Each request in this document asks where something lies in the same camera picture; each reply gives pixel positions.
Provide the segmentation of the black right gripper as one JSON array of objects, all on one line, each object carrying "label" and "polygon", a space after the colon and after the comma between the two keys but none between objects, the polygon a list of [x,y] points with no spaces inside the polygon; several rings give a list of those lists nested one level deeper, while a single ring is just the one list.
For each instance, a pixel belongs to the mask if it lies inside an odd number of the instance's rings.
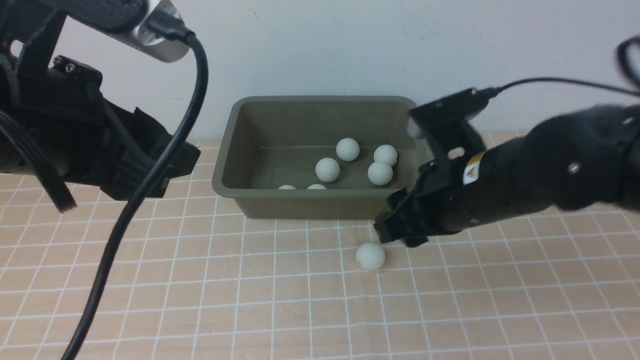
[{"label": "black right gripper", "polygon": [[374,220],[378,240],[418,248],[429,237],[546,210],[549,162],[526,142],[505,142],[469,159],[436,161],[420,167],[413,189],[399,189],[385,200]]}]

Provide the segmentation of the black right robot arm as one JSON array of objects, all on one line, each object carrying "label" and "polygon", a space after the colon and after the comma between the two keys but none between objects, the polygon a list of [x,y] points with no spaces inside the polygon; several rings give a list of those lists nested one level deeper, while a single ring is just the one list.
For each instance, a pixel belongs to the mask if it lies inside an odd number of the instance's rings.
[{"label": "black right robot arm", "polygon": [[597,105],[549,118],[525,136],[487,148],[464,116],[427,115],[421,123],[434,159],[416,184],[387,198],[375,217],[381,243],[417,248],[430,237],[554,207],[595,203],[639,212],[639,107]]}]

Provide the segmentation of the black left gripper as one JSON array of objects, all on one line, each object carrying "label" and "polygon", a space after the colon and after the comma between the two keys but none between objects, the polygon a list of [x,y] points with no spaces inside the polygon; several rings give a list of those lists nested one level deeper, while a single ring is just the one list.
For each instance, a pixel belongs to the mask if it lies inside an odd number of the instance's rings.
[{"label": "black left gripper", "polygon": [[14,55],[1,55],[1,172],[37,177],[54,202],[73,200],[67,183],[130,200],[174,137],[141,109],[105,99],[102,73],[64,56],[46,68],[45,95],[80,106],[80,120],[9,105],[16,64]]}]

